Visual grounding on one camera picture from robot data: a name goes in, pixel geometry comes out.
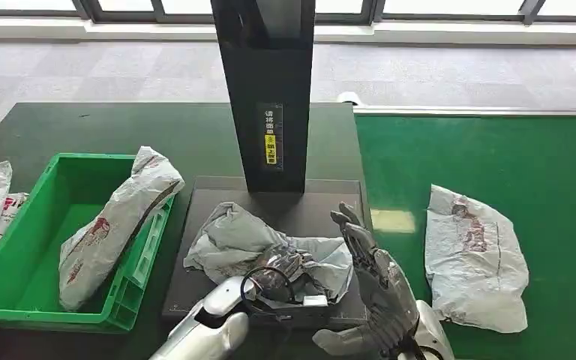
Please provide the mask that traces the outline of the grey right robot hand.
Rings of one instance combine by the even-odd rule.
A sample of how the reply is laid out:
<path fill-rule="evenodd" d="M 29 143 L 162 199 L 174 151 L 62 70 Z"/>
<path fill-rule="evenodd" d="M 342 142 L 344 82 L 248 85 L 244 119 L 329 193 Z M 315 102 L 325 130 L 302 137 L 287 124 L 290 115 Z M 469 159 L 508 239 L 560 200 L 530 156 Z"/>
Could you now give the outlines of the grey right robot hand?
<path fill-rule="evenodd" d="M 352 254 L 368 318 L 366 323 L 343 331 L 320 329 L 313 342 L 332 356 L 377 351 L 387 359 L 404 353 L 425 359 L 415 340 L 419 324 L 416 298 L 401 267 L 388 251 L 377 246 L 352 206 L 341 202 L 330 216 Z"/>

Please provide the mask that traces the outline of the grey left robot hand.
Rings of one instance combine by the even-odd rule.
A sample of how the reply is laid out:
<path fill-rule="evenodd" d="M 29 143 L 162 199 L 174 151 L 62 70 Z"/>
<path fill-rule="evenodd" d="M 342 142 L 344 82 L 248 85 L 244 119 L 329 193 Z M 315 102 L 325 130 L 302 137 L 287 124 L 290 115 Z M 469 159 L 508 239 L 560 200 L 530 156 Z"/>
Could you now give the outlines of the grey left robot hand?
<path fill-rule="evenodd" d="M 292 245 L 276 244 L 265 250 L 253 265 L 252 281 L 263 298 L 285 303 L 301 303 L 305 296 L 318 295 L 305 266 L 311 253 Z"/>

